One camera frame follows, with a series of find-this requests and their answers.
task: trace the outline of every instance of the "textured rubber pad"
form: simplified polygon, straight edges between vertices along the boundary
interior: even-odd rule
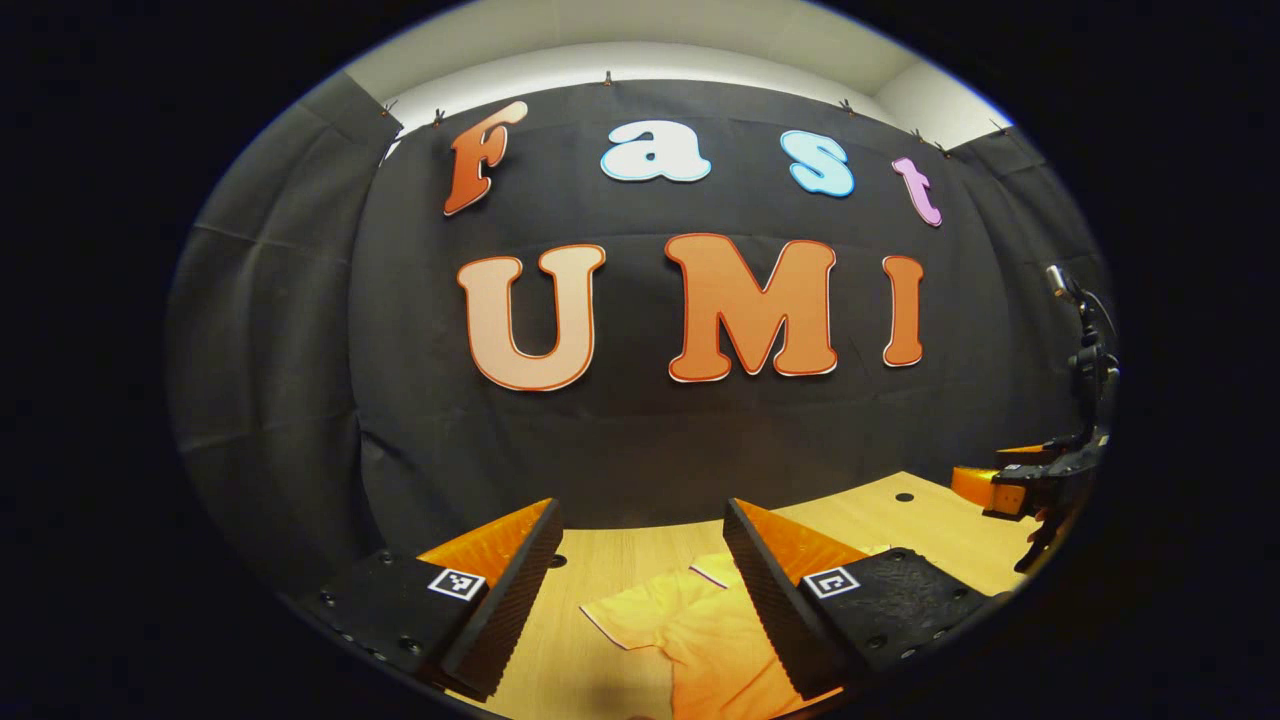
[[[433,682],[476,701],[497,692],[563,534],[559,501],[552,500],[444,653]]]
[[[850,659],[840,651],[818,614],[787,579],[737,500],[730,500],[726,507],[724,543],[733,555],[751,605],[791,687],[804,700],[842,687],[851,670]]]

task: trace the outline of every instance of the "yellow cloth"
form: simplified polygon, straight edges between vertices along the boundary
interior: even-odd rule
[[[623,650],[654,646],[671,659],[675,720],[767,720],[840,692],[800,698],[727,552],[589,602],[582,614]]]

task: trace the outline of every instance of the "pink letter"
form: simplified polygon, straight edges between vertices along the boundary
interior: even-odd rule
[[[915,169],[915,163],[908,158],[893,160],[893,172],[902,176],[902,179],[906,181],[906,192],[911,196],[911,205],[915,205],[915,211],[920,214],[920,219],[933,227],[941,225],[942,213],[933,205],[929,205],[929,195],[924,192],[929,187],[929,178],[920,174],[920,170]]]

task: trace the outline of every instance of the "table surface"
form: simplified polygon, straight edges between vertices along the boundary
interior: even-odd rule
[[[900,493],[913,500],[896,500]],[[771,510],[854,547],[909,547],[986,594],[1021,582],[1014,562],[1037,527],[1030,518],[984,518],[948,488],[908,473]],[[461,700],[513,720],[671,720],[671,661],[655,647],[618,648],[579,606],[687,568],[699,555],[728,552],[722,529],[722,520],[709,520],[564,530],[557,552],[568,564],[548,570],[498,692],[484,703]]]

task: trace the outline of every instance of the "black fabric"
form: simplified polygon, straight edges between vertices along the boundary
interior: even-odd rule
[[[952,159],[978,170],[964,174],[1000,266],[1009,300],[1014,364],[1010,428],[1030,442],[1079,428],[1066,359],[1080,348],[1079,314],[1047,291],[1044,268],[1059,264],[1102,300],[1120,323],[1107,269],[1073,195],[1016,128],[952,149]],[[1119,338],[1103,325],[1119,351]]]
[[[951,465],[986,465],[997,447],[1075,429],[1064,398],[1078,322],[1051,297],[1041,263],[1066,259],[1107,295],[1083,220],[1021,145],[982,138],[946,159],[835,105],[707,82],[518,99],[529,114],[508,128],[502,164],[485,170],[494,181],[485,199],[443,217],[449,145],[509,100],[410,133],[379,169],[360,224],[351,374],[364,486],[392,547],[429,547],[548,496],[563,501],[566,527],[609,528],[713,519],[731,496],[799,502],[902,469],[947,482]],[[692,128],[710,174],[695,183],[604,176],[609,131],[641,119]],[[840,142],[852,195],[795,183],[778,141],[788,129]],[[890,165],[902,156],[929,178],[941,228],[913,209]],[[667,364],[681,351],[684,296],[663,246],[689,232],[732,238],[762,284],[787,241],[831,245],[837,369],[786,378],[765,366],[749,377],[722,331],[730,375],[673,382]],[[538,258],[582,242],[608,255],[594,279],[590,370],[549,393],[484,378],[470,356],[457,270],[518,258],[516,341],[541,354],[556,327]],[[910,368],[881,360],[891,332],[886,255],[924,268],[924,357]]]
[[[200,213],[169,302],[169,407],[191,480],[285,592],[381,543],[346,341],[356,223],[401,129],[380,111],[339,73],[265,128]]]

